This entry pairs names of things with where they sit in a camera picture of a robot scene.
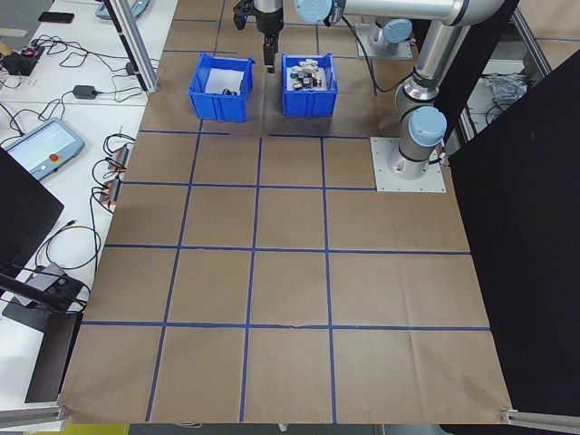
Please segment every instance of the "floor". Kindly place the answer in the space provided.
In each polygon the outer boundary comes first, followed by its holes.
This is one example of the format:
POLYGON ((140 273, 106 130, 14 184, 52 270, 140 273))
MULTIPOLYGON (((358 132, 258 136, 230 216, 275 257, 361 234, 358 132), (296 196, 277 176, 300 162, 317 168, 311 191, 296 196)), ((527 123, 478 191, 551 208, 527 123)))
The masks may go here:
POLYGON ((519 10, 555 69, 580 50, 580 3, 576 0, 520 0, 519 10))
POLYGON ((173 424, 134 424, 129 435, 374 435, 371 425, 328 426, 318 424, 290 425, 281 432, 275 424, 204 424, 201 428, 183 428, 173 424))
MULTIPOLYGON (((500 422, 449 168, 446 194, 378 194, 368 138, 399 114, 348 30, 286 8, 281 52, 332 51, 340 87, 332 118, 286 118, 234 3, 179 2, 61 403, 83 422, 500 422), (246 122, 192 111, 202 51, 256 57, 246 122)), ((411 67, 375 64, 383 87, 411 67)))

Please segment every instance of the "table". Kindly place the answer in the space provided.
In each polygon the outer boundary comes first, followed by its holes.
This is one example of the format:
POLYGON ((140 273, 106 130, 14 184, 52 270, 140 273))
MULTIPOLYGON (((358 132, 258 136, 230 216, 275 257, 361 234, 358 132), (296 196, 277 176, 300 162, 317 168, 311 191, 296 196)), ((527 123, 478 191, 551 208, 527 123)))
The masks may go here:
MULTIPOLYGON (((171 17, 176 0, 152 1, 150 8, 138 21, 140 31, 147 45, 150 56, 160 58, 165 37, 169 30, 171 17)), ((79 41, 83 46, 94 51, 124 56, 120 40, 111 23, 103 22, 93 14, 96 4, 85 5, 78 2, 56 0, 51 10, 75 13, 75 21, 71 25, 41 24, 34 37, 41 34, 58 34, 64 40, 79 41)), ((20 87, 10 90, 4 87, 0 90, 0 101, 12 112, 24 108, 40 111, 53 98, 60 97, 69 91, 74 84, 93 84, 99 90, 110 89, 110 74, 101 64, 91 60, 79 69, 64 69, 58 66, 63 59, 60 54, 54 57, 44 56, 34 69, 30 78, 23 80, 20 87)), ((131 85, 137 85, 134 78, 124 79, 131 85)), ((147 96, 117 103, 110 96, 102 96, 94 101, 77 101, 72 95, 64 97, 66 112, 63 120, 83 139, 85 147, 79 156, 64 165, 57 173, 44 179, 43 184, 65 205, 64 212, 55 228, 65 222, 77 219, 79 224, 89 226, 89 192, 93 185, 91 168, 95 161, 104 157, 102 151, 103 139, 114 132, 122 131, 130 136, 136 136, 140 120, 145 110, 147 96)), ((18 118, 21 127, 30 131, 39 121, 32 113, 24 113, 18 118)), ((0 114, 0 140, 14 135, 7 128, 7 117, 0 114)), ((106 171, 106 165, 97 170, 100 176, 106 171)), ((111 223, 107 213, 95 207, 96 228, 102 239, 111 223)), ((63 235, 55 244, 53 254, 57 261, 64 265, 78 263, 79 258, 92 255, 92 235, 63 235)), ((81 279, 87 285, 92 285, 93 265, 74 271, 71 275, 81 279)), ((35 357, 42 335, 9 319, 0 319, 0 370, 3 388, 0 389, 0 409, 22 409, 24 396, 34 368, 35 357)))

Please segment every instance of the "blue tape line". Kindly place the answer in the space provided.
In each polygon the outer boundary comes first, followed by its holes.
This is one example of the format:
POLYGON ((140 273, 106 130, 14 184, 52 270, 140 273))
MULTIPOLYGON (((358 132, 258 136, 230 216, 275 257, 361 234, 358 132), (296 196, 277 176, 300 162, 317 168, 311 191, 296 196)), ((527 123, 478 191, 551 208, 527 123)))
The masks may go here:
MULTIPOLYGON (((222 184, 222 183, 186 183, 177 181, 123 181, 123 184, 132 184, 135 186, 193 186, 196 188, 224 188, 224 189, 255 189, 255 184, 222 184)), ((275 186, 262 185, 261 189, 293 189, 293 190, 322 190, 322 186, 275 186)), ((345 190, 345 191, 375 191, 376 188, 355 188, 355 187, 330 187, 327 190, 345 190)))
POLYGON ((83 320, 87 326, 141 326, 166 328, 230 328, 230 329, 307 329, 332 331, 417 331, 417 332, 491 332, 489 326, 403 326, 403 325, 372 325, 372 324, 214 324, 204 322, 150 322, 150 321, 110 321, 83 320))
POLYGON ((366 136, 329 136, 320 134, 289 134, 289 133, 270 133, 273 138, 315 138, 315 139, 369 139, 366 136))
POLYGON ((333 412, 333 424, 338 421, 336 410, 336 380, 334 376, 334 335, 333 335, 333 298, 330 282, 330 254, 329 254, 329 239, 328 239, 328 203, 326 198, 326 165, 324 155, 324 140, 320 139, 320 160, 322 162, 322 177, 323 177, 323 214, 324 214, 324 266, 326 272, 326 303, 328 306, 328 346, 329 346, 329 362, 330 362, 330 390, 331 390, 331 405, 333 412))
POLYGON ((221 24, 224 21, 224 10, 225 9, 226 9, 226 0, 222 0, 222 2, 221 2, 221 13, 219 14, 219 21, 217 23, 216 43, 214 44, 214 56, 218 52, 219 31, 221 30, 221 24))
POLYGON ((247 304, 246 304, 246 335, 244 337, 244 363, 242 367, 242 392, 239 403, 239 422, 244 422, 246 413, 246 384, 247 384, 247 355, 250 342, 250 317, 252 315, 252 293, 254 291, 254 266, 256 263, 256 241, 257 241, 257 223, 260 209, 260 176, 262 172, 262 148, 263 139, 260 138, 257 150, 257 171, 256 171, 256 203, 254 204, 254 234, 252 236, 252 255, 250 257, 250 273, 247 285, 247 304))
POLYGON ((218 20, 208 20, 203 18, 173 18, 172 21, 193 21, 194 23, 217 23, 218 20))
MULTIPOLYGON (((193 162, 191 163, 191 172, 189 173, 189 183, 193 181, 193 176, 196 171, 196 162, 198 161, 198 151, 199 151, 199 142, 201 136, 198 136, 198 140, 196 141, 196 150, 193 157, 193 162)), ((183 208, 183 217, 181 219, 181 228, 179 229, 179 239, 178 239, 178 246, 181 246, 183 242, 183 235, 185 234, 185 226, 188 220, 188 210, 189 210, 189 200, 191 197, 191 190, 193 188, 191 186, 188 187, 188 194, 185 199, 185 206, 183 208)), ((155 362, 155 372, 153 373, 153 382, 151 383, 151 391, 149 397, 149 404, 147 406, 147 415, 145 417, 145 421, 149 421, 151 418, 151 412, 153 410, 153 402, 155 399, 155 391, 157 389, 157 379, 160 371, 160 361, 161 361, 161 354, 163 352, 163 344, 165 341, 165 331, 166 331, 166 323, 169 320, 169 310, 171 308, 171 297, 173 296, 173 288, 175 285, 175 278, 178 271, 179 265, 179 255, 181 250, 177 248, 175 252, 175 259, 173 260, 173 270, 171 271, 171 279, 169 281, 169 291, 167 295, 167 300, 165 303, 165 313, 163 315, 163 323, 164 325, 161 327, 161 337, 159 339, 159 348, 157 350, 157 359, 155 362)))
POLYGON ((220 131, 186 131, 186 130, 139 130, 139 133, 159 133, 159 134, 207 134, 213 136, 229 136, 229 133, 220 131))
POLYGON ((302 253, 325 253, 329 254, 361 254, 370 256, 470 256, 469 251, 371 251, 363 249, 316 249, 316 248, 292 248, 292 247, 245 247, 245 246, 188 246, 188 245, 145 245, 107 243, 105 247, 127 249, 190 249, 207 251, 247 251, 247 252, 302 252, 302 253))

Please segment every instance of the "blue storage box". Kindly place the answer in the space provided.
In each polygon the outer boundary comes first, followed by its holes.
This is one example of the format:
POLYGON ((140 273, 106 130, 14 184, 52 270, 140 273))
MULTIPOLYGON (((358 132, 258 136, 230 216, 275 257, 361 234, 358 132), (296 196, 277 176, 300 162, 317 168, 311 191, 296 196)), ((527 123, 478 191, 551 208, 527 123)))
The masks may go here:
POLYGON ((210 56, 202 53, 199 56, 198 66, 191 78, 189 98, 198 117, 202 120, 242 122, 247 119, 246 105, 252 82, 253 59, 229 59, 210 56), (214 78, 220 75, 235 76, 237 85, 228 85, 217 89, 214 78), (223 89, 237 92, 237 95, 223 95, 223 89))
POLYGON ((284 115, 302 118, 332 116, 338 94, 338 82, 334 73, 331 53, 325 56, 288 56, 286 53, 282 53, 282 83, 284 115), (319 68, 324 68, 325 91, 316 89, 288 90, 288 68, 298 65, 306 59, 313 59, 318 62, 319 68))

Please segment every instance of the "robotic arm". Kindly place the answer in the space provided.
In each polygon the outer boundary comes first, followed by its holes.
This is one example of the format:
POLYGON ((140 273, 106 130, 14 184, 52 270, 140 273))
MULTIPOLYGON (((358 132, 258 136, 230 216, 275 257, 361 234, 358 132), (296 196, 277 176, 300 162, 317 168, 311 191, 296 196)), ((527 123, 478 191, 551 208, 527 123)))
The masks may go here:
POLYGON ((401 142, 387 164, 401 179, 419 179, 440 144, 447 120, 432 104, 445 68, 470 25, 490 18, 503 0, 295 0, 307 23, 337 23, 343 14, 431 20, 425 44, 412 75, 396 93, 401 114, 401 142))
POLYGON ((276 70, 278 35, 284 28, 282 0, 240 0, 234 6, 234 23, 237 30, 246 27, 250 15, 256 17, 257 30, 264 34, 264 64, 268 72, 273 73, 276 70))

